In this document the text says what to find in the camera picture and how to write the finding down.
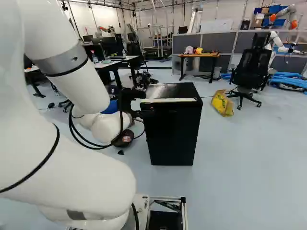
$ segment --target yellow bag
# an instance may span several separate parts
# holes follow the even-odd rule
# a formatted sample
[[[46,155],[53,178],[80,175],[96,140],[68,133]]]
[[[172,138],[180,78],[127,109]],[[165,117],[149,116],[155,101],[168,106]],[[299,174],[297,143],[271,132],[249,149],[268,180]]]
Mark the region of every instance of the yellow bag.
[[[195,54],[201,54],[201,52],[202,52],[202,48],[200,47],[196,48]]]
[[[222,115],[232,116],[234,114],[234,103],[226,96],[226,90],[218,90],[215,92],[211,105]]]

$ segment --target office chair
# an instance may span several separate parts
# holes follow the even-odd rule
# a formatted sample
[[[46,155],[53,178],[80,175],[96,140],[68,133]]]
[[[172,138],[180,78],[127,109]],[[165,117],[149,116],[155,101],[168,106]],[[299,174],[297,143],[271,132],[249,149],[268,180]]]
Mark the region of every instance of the office chair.
[[[231,90],[228,98],[240,97],[240,105],[237,109],[242,108],[243,98],[257,103],[261,107],[261,102],[252,98],[254,89],[263,90],[269,78],[268,64],[271,57],[271,50],[267,49],[245,49],[236,69],[232,68],[230,82],[236,84],[237,92]]]
[[[135,44],[135,43],[129,43],[127,44],[127,54],[131,55],[131,56],[135,56],[138,55],[139,58],[132,60],[131,62],[133,62],[133,66],[135,66],[135,70],[137,71],[136,76],[140,76],[141,74],[139,73],[139,70],[141,69],[142,65],[146,66],[146,70],[147,73],[149,73],[148,68],[147,68],[147,64],[145,61],[145,58],[143,56],[143,53],[141,52],[140,46]]]

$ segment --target keyboard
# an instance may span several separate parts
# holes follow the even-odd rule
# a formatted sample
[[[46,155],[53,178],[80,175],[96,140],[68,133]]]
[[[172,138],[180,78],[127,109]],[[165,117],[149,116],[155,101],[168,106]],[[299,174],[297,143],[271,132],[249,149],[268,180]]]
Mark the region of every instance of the keyboard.
[[[108,56],[109,59],[125,59],[124,56]]]

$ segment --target wooden table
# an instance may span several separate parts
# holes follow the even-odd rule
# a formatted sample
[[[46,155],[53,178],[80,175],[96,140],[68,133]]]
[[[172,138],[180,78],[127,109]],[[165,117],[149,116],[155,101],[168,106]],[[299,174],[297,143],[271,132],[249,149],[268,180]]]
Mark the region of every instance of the wooden table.
[[[181,58],[181,68],[180,68],[180,79],[181,81],[185,74],[183,73],[183,62],[184,58],[212,58],[212,70],[211,70],[211,78],[209,83],[212,83],[213,80],[213,73],[214,73],[214,68],[216,65],[217,58],[220,56],[218,52],[212,52],[212,53],[201,53],[201,54],[179,54],[178,57]]]

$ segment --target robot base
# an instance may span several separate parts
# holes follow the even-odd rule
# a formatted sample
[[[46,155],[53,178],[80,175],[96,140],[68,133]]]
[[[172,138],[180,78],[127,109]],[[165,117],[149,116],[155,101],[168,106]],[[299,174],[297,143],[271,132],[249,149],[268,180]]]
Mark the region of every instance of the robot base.
[[[149,197],[137,194],[133,202],[138,211],[140,230],[188,230],[185,197]],[[135,229],[135,218],[131,209],[121,230]]]

